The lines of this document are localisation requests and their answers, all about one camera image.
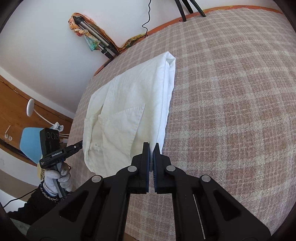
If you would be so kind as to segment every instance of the white glove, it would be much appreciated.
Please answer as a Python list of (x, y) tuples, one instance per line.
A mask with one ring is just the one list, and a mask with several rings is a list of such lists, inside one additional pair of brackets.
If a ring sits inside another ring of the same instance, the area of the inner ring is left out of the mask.
[(62, 188), (65, 188), (66, 191), (74, 191), (74, 186), (71, 179), (71, 174), (69, 171), (69, 166), (67, 163), (63, 162), (61, 167), (61, 173), (54, 170), (45, 170), (44, 171), (44, 183), (43, 188), (50, 196), (56, 196), (58, 194), (57, 188), (54, 185), (54, 180), (58, 179)]

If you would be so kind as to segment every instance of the tripod leg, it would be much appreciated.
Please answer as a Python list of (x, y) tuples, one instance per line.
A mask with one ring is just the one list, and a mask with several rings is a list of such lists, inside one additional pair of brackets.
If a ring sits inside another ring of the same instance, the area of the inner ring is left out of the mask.
[(193, 6), (198, 10), (201, 16), (205, 17), (205, 13), (202, 11), (202, 9), (198, 6), (195, 0), (190, 0), (190, 2), (193, 4)]
[(180, 1), (179, 1), (179, 0), (175, 0), (175, 2), (176, 2), (177, 7), (178, 7), (178, 9), (179, 9), (179, 11), (180, 11), (180, 14), (181, 14), (181, 16), (182, 16), (183, 22), (186, 22), (185, 13), (184, 13), (184, 11), (183, 11), (183, 8), (182, 8), (182, 5), (181, 5)]
[(185, 7), (188, 9), (189, 13), (193, 13), (193, 10), (189, 5), (189, 2), (187, 0), (182, 0), (182, 2), (184, 3)]

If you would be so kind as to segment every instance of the device handle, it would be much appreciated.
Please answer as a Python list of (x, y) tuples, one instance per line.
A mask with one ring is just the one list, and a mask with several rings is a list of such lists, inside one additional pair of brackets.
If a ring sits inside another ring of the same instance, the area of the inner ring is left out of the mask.
[[(55, 170), (55, 171), (58, 171), (59, 173), (61, 173), (62, 163), (63, 162), (60, 162), (60, 163), (54, 165), (52, 167), (52, 170)], [(58, 192), (59, 197), (65, 198), (67, 196), (68, 192), (64, 188), (61, 187), (61, 185), (57, 179), (53, 179), (53, 181), (54, 181), (55, 187), (57, 188), (57, 192)]]

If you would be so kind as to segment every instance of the white round disc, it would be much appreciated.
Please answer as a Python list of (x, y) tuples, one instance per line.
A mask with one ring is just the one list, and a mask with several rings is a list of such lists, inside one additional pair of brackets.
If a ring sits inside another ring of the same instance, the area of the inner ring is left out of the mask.
[(27, 116), (31, 116), (34, 111), (34, 99), (30, 99), (27, 104)]

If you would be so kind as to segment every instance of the folded white garment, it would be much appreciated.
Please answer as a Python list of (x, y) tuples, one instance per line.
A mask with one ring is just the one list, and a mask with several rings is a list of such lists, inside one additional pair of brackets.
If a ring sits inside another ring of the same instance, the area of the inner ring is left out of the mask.
[(83, 152), (88, 169), (115, 175), (141, 154), (143, 142), (163, 147), (174, 88), (176, 59), (165, 52), (139, 64), (98, 89), (84, 121)]

